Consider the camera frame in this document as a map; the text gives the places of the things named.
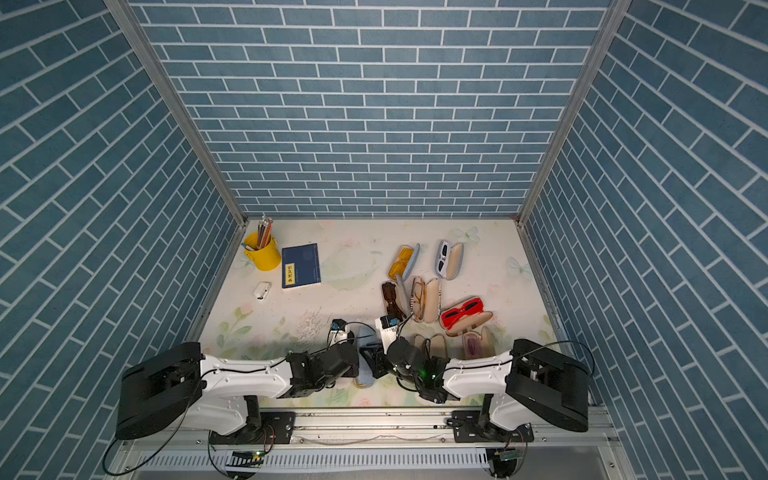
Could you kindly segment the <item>plaid beige glasses case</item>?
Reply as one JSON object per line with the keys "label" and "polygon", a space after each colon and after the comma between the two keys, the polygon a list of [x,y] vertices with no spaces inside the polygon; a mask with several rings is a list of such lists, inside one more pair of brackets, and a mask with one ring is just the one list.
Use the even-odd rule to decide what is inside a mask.
{"label": "plaid beige glasses case", "polygon": [[425,337],[415,334],[412,338],[412,349],[407,354],[411,362],[426,362],[431,358],[447,358],[446,338],[441,334]]}

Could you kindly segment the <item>light blue denim case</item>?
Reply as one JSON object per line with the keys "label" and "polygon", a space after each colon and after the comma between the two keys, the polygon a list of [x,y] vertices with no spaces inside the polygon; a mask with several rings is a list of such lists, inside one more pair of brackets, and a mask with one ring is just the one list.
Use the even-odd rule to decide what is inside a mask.
{"label": "light blue denim case", "polygon": [[354,379],[354,385],[358,389],[366,389],[371,387],[375,381],[375,345],[377,344],[377,336],[375,334],[360,335],[356,348],[359,359],[358,373]]}

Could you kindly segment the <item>beige case purple glasses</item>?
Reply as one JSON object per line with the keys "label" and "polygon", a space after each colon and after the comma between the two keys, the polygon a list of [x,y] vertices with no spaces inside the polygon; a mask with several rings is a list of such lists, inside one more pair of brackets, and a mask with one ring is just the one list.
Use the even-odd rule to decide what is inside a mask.
{"label": "beige case purple glasses", "polygon": [[475,360],[496,355],[494,337],[490,329],[483,326],[479,331],[471,330],[462,335],[462,345],[466,360]]}

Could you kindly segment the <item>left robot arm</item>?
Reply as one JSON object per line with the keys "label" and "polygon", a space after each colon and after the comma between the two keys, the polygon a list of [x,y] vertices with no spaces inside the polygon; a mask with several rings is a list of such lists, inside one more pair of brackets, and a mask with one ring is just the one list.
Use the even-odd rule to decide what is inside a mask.
{"label": "left robot arm", "polygon": [[206,355],[198,342],[186,342],[123,373],[115,437],[148,437],[178,419],[191,429],[231,435],[257,423],[260,397],[307,397],[358,370],[350,340],[261,361]]}

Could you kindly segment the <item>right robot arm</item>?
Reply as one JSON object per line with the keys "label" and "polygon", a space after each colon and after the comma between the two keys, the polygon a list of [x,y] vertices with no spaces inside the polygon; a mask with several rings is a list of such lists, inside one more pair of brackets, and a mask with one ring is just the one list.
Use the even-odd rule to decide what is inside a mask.
{"label": "right robot arm", "polygon": [[360,354],[374,378],[391,374],[428,402],[481,395],[477,426],[482,430],[512,432],[539,418],[562,430],[586,432],[592,369],[554,345],[520,338],[502,354],[461,360],[429,356],[424,347],[398,338],[389,346],[363,347]]}

